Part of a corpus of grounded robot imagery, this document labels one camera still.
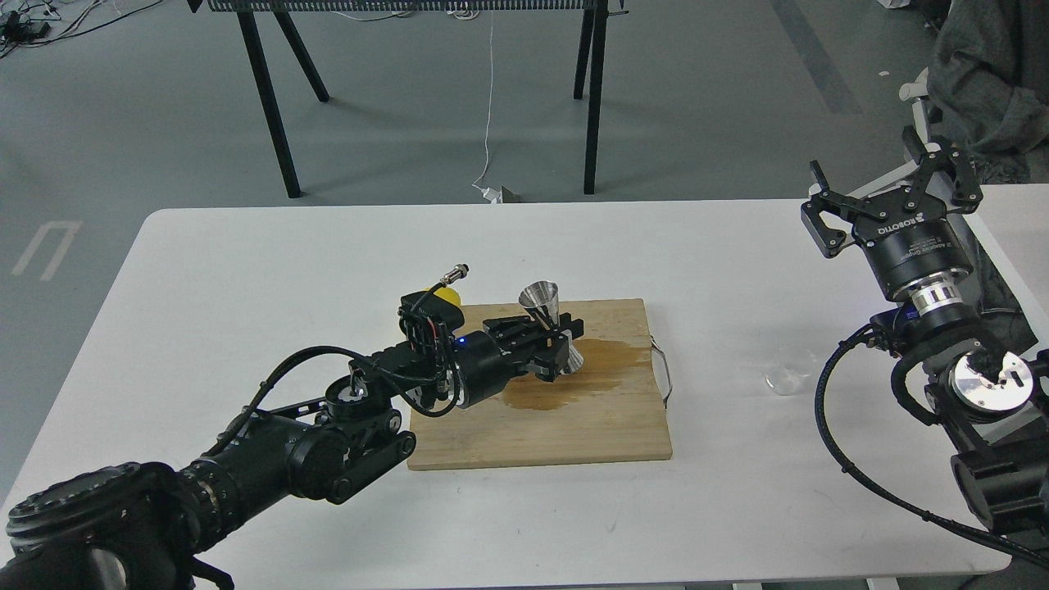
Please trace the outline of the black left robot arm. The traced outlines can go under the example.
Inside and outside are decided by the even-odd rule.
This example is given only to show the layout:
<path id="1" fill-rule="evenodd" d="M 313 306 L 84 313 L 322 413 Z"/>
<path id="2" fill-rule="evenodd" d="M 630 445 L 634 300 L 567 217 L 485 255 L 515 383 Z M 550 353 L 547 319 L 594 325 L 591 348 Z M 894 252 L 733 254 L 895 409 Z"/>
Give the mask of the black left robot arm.
<path id="1" fill-rule="evenodd" d="M 315 345 L 294 352 L 260 383 L 215 444 L 176 470 L 127 462 L 78 475 L 10 509 L 14 556 L 4 589 L 232 589 L 198 554 L 285 497 L 342 504 L 416 448 L 393 400 L 438 418 L 534 374 L 551 382 L 582 366 L 584 322 L 559 309 L 556 285 L 520 293 L 521 316 L 465 317 L 451 285 L 467 265 L 403 296 L 403 341 L 371 355 Z"/>

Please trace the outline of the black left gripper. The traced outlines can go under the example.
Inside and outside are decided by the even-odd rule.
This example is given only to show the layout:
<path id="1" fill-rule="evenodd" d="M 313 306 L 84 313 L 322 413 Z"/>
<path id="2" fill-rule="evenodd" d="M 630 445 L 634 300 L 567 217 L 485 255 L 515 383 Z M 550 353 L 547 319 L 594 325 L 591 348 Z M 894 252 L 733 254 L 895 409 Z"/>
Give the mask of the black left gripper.
<path id="1" fill-rule="evenodd" d="M 570 343 L 584 336 L 584 321 L 570 313 L 559 320 L 558 326 L 547 326 L 532 316 L 484 319 L 483 331 L 453 337 L 452 358 L 461 381 L 456 406 L 475 406 L 524 374 L 551 384 L 565 373 Z"/>

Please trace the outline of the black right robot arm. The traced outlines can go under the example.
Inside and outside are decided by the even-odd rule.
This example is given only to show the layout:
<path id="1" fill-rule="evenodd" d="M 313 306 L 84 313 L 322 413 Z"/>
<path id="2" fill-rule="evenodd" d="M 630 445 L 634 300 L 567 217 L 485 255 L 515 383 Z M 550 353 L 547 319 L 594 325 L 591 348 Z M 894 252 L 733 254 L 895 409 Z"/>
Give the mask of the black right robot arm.
<path id="1" fill-rule="evenodd" d="M 948 217 L 973 213 L 983 199 L 966 157 L 923 141 L 911 125 L 901 138 L 915 170 L 865 197 L 835 191 L 818 161 L 810 163 L 814 184 L 799 210 L 802 224 L 827 258 L 858 247 L 882 295 L 896 305 L 870 317 L 825 363 L 815 386 L 817 431 L 840 470 L 870 492 L 948 533 L 1046 569 L 1046 554 L 1012 535 L 1047 535 L 1047 437 L 989 442 L 977 426 L 1026 406 L 1045 417 L 1047 352 L 1020 358 L 960 295 L 960 281 L 975 277 L 975 264 Z M 920 423 L 947 433 L 956 449 L 949 462 L 956 485 L 980 527 L 889 492 L 834 440 L 825 407 L 829 378 L 858 345 L 889 352 L 896 359 L 889 375 L 896 403 Z"/>

